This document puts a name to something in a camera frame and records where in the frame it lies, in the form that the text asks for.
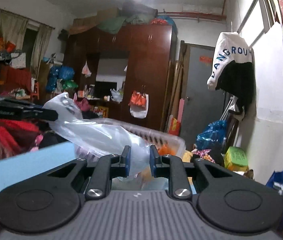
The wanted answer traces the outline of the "clear plastic bag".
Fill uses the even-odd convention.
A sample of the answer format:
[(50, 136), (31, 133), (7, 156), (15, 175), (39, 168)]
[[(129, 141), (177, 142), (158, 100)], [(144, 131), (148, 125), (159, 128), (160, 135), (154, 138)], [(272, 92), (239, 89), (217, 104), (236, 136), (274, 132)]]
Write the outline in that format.
[(55, 121), (48, 122), (55, 133), (99, 158), (108, 154), (121, 155), (124, 147), (130, 146), (129, 179), (149, 166), (149, 143), (120, 125), (103, 124), (101, 118), (84, 119), (68, 93), (52, 98), (43, 108), (58, 114)]

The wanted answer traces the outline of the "orange bottle cap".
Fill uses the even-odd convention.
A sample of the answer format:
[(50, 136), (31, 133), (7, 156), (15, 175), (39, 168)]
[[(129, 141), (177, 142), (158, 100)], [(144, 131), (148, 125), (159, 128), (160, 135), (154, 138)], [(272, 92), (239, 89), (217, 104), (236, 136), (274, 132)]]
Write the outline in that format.
[(158, 148), (158, 154), (163, 156), (163, 155), (176, 155), (176, 151), (167, 146), (167, 145), (162, 145)]

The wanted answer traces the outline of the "clear plastic slotted basket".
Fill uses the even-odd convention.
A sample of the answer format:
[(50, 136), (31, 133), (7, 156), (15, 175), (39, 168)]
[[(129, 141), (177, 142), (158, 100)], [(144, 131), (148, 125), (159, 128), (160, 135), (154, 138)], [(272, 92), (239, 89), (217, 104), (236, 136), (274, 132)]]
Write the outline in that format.
[(185, 141), (178, 136), (109, 118), (98, 118), (95, 119), (95, 121), (99, 124), (121, 126), (125, 130), (142, 137), (150, 144), (155, 145), (157, 149), (160, 149), (163, 145), (165, 145), (181, 159), (185, 153)]

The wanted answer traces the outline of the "blue plastic bag by door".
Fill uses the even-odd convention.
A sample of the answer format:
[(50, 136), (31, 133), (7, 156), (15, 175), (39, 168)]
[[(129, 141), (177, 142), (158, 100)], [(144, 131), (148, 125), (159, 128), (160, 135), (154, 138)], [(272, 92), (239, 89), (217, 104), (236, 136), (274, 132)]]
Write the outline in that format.
[(214, 121), (208, 124), (202, 133), (196, 138), (195, 145), (198, 150), (213, 149), (223, 145), (227, 132), (227, 122), (225, 120)]

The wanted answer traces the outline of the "light blue table mat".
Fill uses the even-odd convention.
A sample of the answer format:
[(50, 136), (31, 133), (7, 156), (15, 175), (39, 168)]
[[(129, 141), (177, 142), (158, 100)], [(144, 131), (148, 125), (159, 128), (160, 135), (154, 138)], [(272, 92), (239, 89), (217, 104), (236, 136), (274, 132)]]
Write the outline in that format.
[(0, 191), (76, 158), (76, 146), (63, 142), (0, 160)]

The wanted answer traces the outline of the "orange white bag on wardrobe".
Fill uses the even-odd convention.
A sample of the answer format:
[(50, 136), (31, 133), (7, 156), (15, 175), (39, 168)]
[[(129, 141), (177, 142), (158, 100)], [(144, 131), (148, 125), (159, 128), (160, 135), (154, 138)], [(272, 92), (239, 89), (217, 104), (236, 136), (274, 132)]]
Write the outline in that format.
[(129, 101), (131, 116), (137, 119), (144, 119), (148, 114), (148, 94), (134, 91)]

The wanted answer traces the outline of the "grey metal door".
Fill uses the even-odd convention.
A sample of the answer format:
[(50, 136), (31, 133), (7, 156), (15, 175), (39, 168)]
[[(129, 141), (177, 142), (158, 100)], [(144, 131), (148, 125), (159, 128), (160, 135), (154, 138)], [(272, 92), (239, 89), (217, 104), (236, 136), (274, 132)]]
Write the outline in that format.
[(224, 111), (225, 94), (221, 90), (209, 90), (207, 86), (212, 72), (214, 50), (210, 46), (186, 45), (180, 137), (184, 139), (188, 151), (193, 150), (197, 135), (208, 124), (219, 120)]

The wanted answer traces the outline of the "green yellow box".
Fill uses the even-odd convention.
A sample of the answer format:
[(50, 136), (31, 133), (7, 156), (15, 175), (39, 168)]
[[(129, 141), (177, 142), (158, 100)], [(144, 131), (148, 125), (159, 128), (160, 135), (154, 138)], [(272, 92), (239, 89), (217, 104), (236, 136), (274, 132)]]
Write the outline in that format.
[(248, 169), (248, 159), (242, 148), (230, 146), (224, 156), (224, 167), (231, 171), (243, 171)]

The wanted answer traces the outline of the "dark red wooden wardrobe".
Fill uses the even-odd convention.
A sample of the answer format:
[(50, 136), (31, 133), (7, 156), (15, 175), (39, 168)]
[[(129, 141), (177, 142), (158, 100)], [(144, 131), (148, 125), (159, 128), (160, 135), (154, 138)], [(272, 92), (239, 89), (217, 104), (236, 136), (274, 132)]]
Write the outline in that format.
[[(127, 55), (123, 101), (110, 108), (109, 117), (161, 131), (172, 90), (177, 35), (169, 24), (128, 24), (115, 35), (97, 27), (68, 37), (63, 65), (74, 69), (78, 90), (94, 84), (101, 53)], [(148, 114), (137, 119), (129, 112), (134, 91), (148, 94)]]

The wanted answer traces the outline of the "black hanging garment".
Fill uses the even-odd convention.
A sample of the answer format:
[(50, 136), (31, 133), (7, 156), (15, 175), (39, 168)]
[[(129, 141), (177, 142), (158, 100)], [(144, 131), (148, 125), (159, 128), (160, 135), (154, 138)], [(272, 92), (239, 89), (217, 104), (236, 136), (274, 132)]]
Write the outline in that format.
[(237, 98), (236, 113), (248, 111), (254, 95), (254, 67), (252, 62), (236, 63), (231, 61), (222, 70), (216, 90), (223, 90)]

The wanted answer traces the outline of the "metal clothes rail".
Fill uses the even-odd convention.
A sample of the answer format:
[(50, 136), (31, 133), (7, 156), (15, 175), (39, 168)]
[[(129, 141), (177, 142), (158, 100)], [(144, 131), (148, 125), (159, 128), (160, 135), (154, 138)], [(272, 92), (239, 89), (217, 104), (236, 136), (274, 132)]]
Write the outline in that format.
[(250, 46), (265, 32), (260, 0), (237, 0), (240, 16), (239, 33)]

